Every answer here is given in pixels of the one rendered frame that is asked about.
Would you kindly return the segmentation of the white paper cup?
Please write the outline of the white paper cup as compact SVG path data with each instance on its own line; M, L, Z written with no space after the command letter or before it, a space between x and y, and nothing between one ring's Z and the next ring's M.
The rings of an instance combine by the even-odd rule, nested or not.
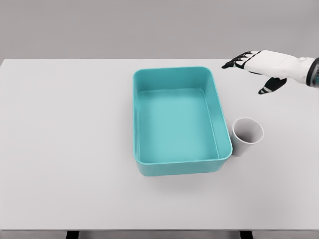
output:
M231 131L232 156L243 156L264 138L264 129L252 118L238 118Z

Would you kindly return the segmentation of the teal plastic basket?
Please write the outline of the teal plastic basket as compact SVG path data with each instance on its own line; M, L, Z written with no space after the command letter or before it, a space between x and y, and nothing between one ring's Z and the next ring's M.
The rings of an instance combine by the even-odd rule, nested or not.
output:
M133 156L142 175L216 172L232 150L208 68L150 68L133 74Z

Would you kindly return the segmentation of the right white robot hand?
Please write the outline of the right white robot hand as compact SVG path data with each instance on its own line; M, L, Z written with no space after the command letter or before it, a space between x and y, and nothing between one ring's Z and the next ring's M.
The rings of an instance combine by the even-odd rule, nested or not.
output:
M278 90L288 78L299 83L304 83L306 79L298 58L268 50L244 52L226 62L222 68L240 68L253 74L269 77L258 91L259 95Z

